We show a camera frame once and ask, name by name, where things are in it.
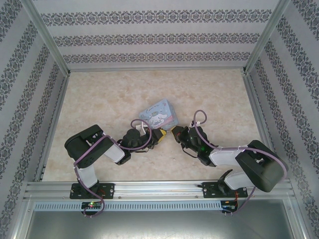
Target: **patterned wallpaper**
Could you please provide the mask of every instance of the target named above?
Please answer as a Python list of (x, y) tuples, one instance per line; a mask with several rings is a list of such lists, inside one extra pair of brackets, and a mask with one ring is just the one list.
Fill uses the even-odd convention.
[(310, 238), (319, 238), (319, 8), (293, 0), (250, 72), (276, 152), (290, 178)]
[(68, 67), (246, 65), (278, 0), (35, 0)]
[(18, 0), (1, 1), (0, 239), (44, 151), (65, 77)]

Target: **gray metal panel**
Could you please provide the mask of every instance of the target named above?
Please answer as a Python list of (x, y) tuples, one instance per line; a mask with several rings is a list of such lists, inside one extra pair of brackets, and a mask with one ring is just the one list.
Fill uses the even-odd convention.
[[(37, 202), (37, 212), (76, 212), (81, 211), (81, 202)], [(210, 201), (165, 201), (165, 202), (105, 202), (108, 212), (158, 212), (158, 211), (211, 211), (222, 210), (219, 200)]]
[(241, 213), (216, 211), (33, 212), (28, 239), (289, 239), (294, 238), (282, 201), (252, 201)]

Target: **marble floor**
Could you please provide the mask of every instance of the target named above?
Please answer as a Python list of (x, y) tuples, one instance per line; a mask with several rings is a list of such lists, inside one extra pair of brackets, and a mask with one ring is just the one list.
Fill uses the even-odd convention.
[[(118, 140), (139, 112), (163, 98), (174, 106), (181, 126), (189, 125), (197, 109), (206, 111), (202, 127), (214, 144), (239, 146), (260, 139), (239, 70), (71, 73), (43, 180), (76, 181), (64, 148), (69, 137), (98, 124)], [(229, 168), (205, 167), (183, 153), (171, 133), (122, 166), (104, 155), (95, 163), (102, 181), (218, 179)]]

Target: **cartoon illustration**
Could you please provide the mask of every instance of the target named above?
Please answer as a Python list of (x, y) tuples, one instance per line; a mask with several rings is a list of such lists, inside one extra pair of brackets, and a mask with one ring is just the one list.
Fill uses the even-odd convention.
[(153, 126), (157, 126), (163, 123), (166, 118), (167, 118), (167, 115), (156, 114), (151, 117), (151, 119), (149, 120), (149, 123)]
[(158, 111), (154, 111), (153, 113), (151, 113), (150, 118), (152, 118), (153, 116), (157, 116), (159, 114)]

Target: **purple cable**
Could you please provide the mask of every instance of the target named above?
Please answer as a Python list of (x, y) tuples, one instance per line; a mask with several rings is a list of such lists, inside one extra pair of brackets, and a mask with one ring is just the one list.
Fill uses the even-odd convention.
[(80, 175), (79, 175), (79, 173), (78, 173), (77, 164), (78, 164), (86, 155), (88, 155), (88, 153), (91, 152), (91, 151), (92, 151), (102, 140), (104, 140), (106, 137), (108, 137), (109, 139), (111, 139), (111, 141), (112, 141), (113, 143), (116, 143), (116, 144), (117, 144), (120, 148), (122, 148), (122, 149), (127, 149), (127, 150), (139, 150), (139, 149), (141, 149), (141, 148), (144, 148), (144, 147), (149, 143), (149, 141), (150, 141), (151, 138), (152, 138), (152, 130), (151, 130), (150, 125), (149, 125), (146, 121), (144, 121), (144, 120), (142, 120), (142, 119), (134, 119), (134, 120), (132, 120), (132, 122), (131, 122), (131, 127), (132, 127), (132, 128), (134, 128), (134, 127), (133, 127), (133, 122), (135, 122), (135, 121), (142, 121), (142, 122), (144, 122), (144, 123), (149, 127), (149, 129), (150, 129), (149, 139), (147, 140), (147, 142), (146, 142), (144, 145), (142, 145), (141, 147), (137, 147), (137, 148), (126, 148), (126, 147), (123, 147), (123, 146), (118, 145), (117, 142), (114, 141), (109, 135), (104, 135), (104, 136), (102, 136), (98, 141), (96, 141), (81, 157), (79, 157), (78, 160), (76, 160), (76, 161), (73, 163), (76, 177), (78, 178), (78, 180), (79, 180), (80, 184), (82, 185), (82, 187), (83, 187), (86, 191), (88, 191), (89, 193), (91, 193), (92, 195), (94, 195), (95, 197), (97, 197), (98, 199), (100, 199), (101, 202), (102, 202), (102, 204), (103, 204), (102, 209), (101, 209), (100, 211), (98, 211), (96, 214), (90, 215), (90, 216), (85, 214), (86, 210), (88, 209), (88, 208), (86, 207), (86, 208), (84, 209), (84, 211), (83, 211), (83, 214), (84, 214), (85, 217), (90, 217), (90, 218), (92, 218), (92, 217), (95, 217), (95, 216), (101, 214), (101, 213), (104, 211), (104, 209), (105, 209), (105, 202), (104, 202), (104, 200), (103, 200), (102, 197), (100, 197), (99, 195), (95, 194), (95, 193), (92, 192), (88, 187), (85, 186), (85, 184), (84, 184), (83, 181), (81, 180)]
[(120, 148), (126, 149), (126, 150), (139, 150), (139, 149), (144, 148), (144, 147), (150, 142), (150, 140), (151, 140), (151, 138), (152, 138), (152, 130), (151, 130), (150, 125), (149, 125), (145, 120), (143, 120), (143, 119), (134, 119), (134, 120), (132, 120), (132, 122), (131, 122), (131, 127), (132, 127), (132, 128), (135, 128), (135, 127), (133, 126), (133, 122), (135, 122), (135, 121), (141, 121), (141, 122), (145, 123), (145, 124), (149, 127), (149, 130), (150, 130), (149, 139), (148, 139), (147, 142), (146, 142), (145, 144), (143, 144), (141, 147), (137, 147), (137, 148), (126, 148), (126, 147), (123, 147), (123, 146), (119, 145)]
[[(195, 112), (195, 114), (194, 114), (194, 119), (193, 119), (193, 120), (194, 120), (194, 127), (195, 127), (195, 130), (196, 130), (198, 136), (199, 136), (199, 137), (201, 138), (201, 140), (203, 140), (209, 147), (211, 147), (211, 148), (213, 148), (213, 149), (219, 149), (219, 150), (221, 150), (221, 151), (222, 151), (222, 150), (250, 150), (250, 151), (262, 153), (263, 155), (268, 156), (268, 157), (272, 158), (273, 160), (275, 160), (275, 161), (282, 167), (282, 169), (283, 169), (283, 171), (284, 171), (284, 175), (283, 175), (283, 177), (281, 178), (281, 182), (287, 177), (287, 170), (286, 170), (286, 167), (284, 166), (284, 164), (283, 164), (278, 158), (276, 158), (276, 157), (273, 156), (272, 154), (269, 154), (269, 153), (267, 153), (267, 152), (265, 152), (265, 151), (262, 151), (262, 150), (256, 149), (256, 148), (249, 148), (249, 147), (225, 147), (225, 148), (223, 148), (223, 147), (215, 147), (215, 146), (211, 145), (206, 139), (204, 139), (204, 137), (200, 134), (200, 132), (199, 132), (199, 130), (198, 130), (198, 128), (197, 128), (197, 125), (196, 125), (196, 115), (197, 115), (198, 112), (202, 112), (202, 113), (204, 114), (204, 116), (205, 116), (205, 120), (204, 120), (203, 122), (201, 122), (201, 124), (202, 124), (202, 123), (205, 123), (206, 120), (207, 120), (207, 114), (205, 113), (205, 111), (203, 111), (203, 110), (197, 110), (197, 111)], [(256, 189), (256, 187), (253, 188), (252, 192), (250, 193), (250, 195), (248, 196), (248, 198), (246, 199), (246, 201), (242, 204), (242, 206), (241, 206), (237, 211), (234, 212), (234, 214), (237, 213), (238, 211), (240, 211), (240, 210), (247, 204), (247, 202), (249, 201), (249, 199), (252, 197), (253, 193), (255, 192), (255, 189)]]
[(85, 216), (86, 218), (88, 218), (88, 217), (90, 217), (90, 218), (96, 217), (97, 215), (101, 214), (101, 213), (104, 211), (104, 209), (105, 209), (105, 202), (104, 202), (104, 200), (103, 200), (102, 197), (100, 197), (99, 195), (95, 194), (95, 193), (92, 192), (87, 186), (85, 186), (85, 184), (84, 184), (83, 181), (81, 180), (80, 175), (79, 175), (79, 173), (78, 173), (77, 164), (78, 164), (86, 155), (88, 155), (88, 153), (91, 152), (91, 151), (92, 151), (102, 140), (104, 140), (106, 137), (109, 137), (109, 136), (108, 136), (108, 135), (102, 136), (102, 137), (101, 137), (98, 141), (96, 141), (95, 144), (93, 144), (81, 157), (79, 157), (78, 160), (76, 160), (76, 161), (73, 163), (76, 177), (78, 178), (78, 180), (79, 180), (80, 184), (82, 185), (82, 187), (83, 187), (86, 191), (88, 191), (89, 193), (91, 193), (92, 195), (94, 195), (95, 197), (97, 197), (98, 199), (100, 199), (101, 202), (102, 202), (102, 204), (103, 204), (102, 209), (101, 209), (100, 211), (98, 211), (96, 214), (90, 215), (90, 216), (85, 214), (86, 210), (88, 209), (88, 208), (85, 208), (84, 211), (83, 211), (83, 214), (84, 214), (84, 216)]

